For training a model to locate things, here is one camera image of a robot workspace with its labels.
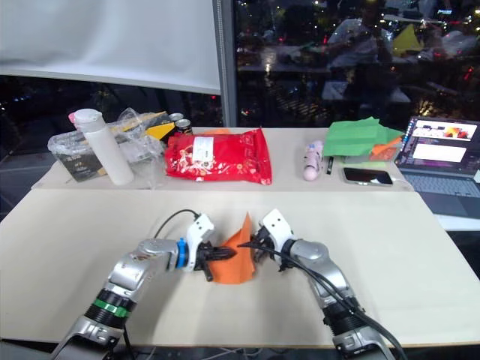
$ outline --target phone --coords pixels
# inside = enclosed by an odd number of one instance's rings
[[[392,186],[393,181],[386,171],[370,169],[343,168],[345,181],[357,185]]]

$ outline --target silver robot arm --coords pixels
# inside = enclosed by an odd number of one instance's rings
[[[253,242],[286,254],[301,263],[307,269],[328,279],[349,302],[356,307],[359,303],[347,278],[340,268],[330,259],[328,248],[319,242],[297,239],[277,210],[268,213],[260,223],[260,230]],[[257,252],[258,261],[263,253]],[[272,256],[280,270],[292,267],[291,263],[278,255]],[[323,322],[333,332],[333,343],[344,357],[362,357],[365,359],[395,360],[380,333],[358,317],[353,316],[334,296],[317,281],[309,277],[310,287],[325,318]]]
[[[212,247],[206,242],[213,230],[213,223],[201,214],[188,228],[186,242],[159,238],[141,241],[116,263],[96,299],[73,324],[51,359],[108,359],[123,335],[128,317],[157,273],[180,268],[187,272],[203,270],[210,281],[208,261],[235,254],[229,248]]]

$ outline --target green cloth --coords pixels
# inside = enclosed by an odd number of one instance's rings
[[[403,135],[379,124],[378,118],[334,122],[328,129],[323,156],[369,155],[378,144],[386,144]]]

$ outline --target white thermos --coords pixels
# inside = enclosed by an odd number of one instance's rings
[[[83,132],[88,144],[115,185],[125,185],[134,180],[134,174],[105,124],[101,112],[81,109],[73,114],[75,125]]]

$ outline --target white tabletop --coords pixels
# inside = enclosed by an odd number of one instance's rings
[[[211,130],[206,127],[194,128],[195,133]],[[233,133],[248,131],[247,128],[233,128]],[[323,171],[319,178],[309,182],[302,178],[302,160],[305,146],[314,140],[325,140],[326,128],[265,128],[263,132],[268,143],[273,173],[273,184],[263,186],[248,182],[205,182],[193,183],[164,175],[159,168],[142,169],[142,174],[136,174],[135,180],[123,187],[115,186],[108,176],[93,178],[84,182],[76,182],[70,173],[59,162],[53,164],[50,171],[41,178],[33,188],[43,189],[157,189],[183,191],[411,191],[405,184],[405,178],[392,162],[370,162],[348,164],[348,167],[362,167],[387,171],[393,179],[400,180],[392,187],[372,187],[347,184],[341,174],[344,167],[340,157],[336,157],[331,175],[326,174],[328,159],[323,161]],[[446,231],[480,231],[480,220],[465,217],[436,215],[437,220]]]
[[[328,246],[403,345],[480,343],[480,282],[420,196],[397,191],[34,189],[0,223],[0,336],[59,341],[120,256],[184,207],[211,217],[215,243],[246,212],[256,224],[277,207],[297,236]],[[184,236],[190,221],[164,235]],[[158,276],[128,326],[135,344],[330,347],[322,318],[305,276],[267,261],[235,286]]]

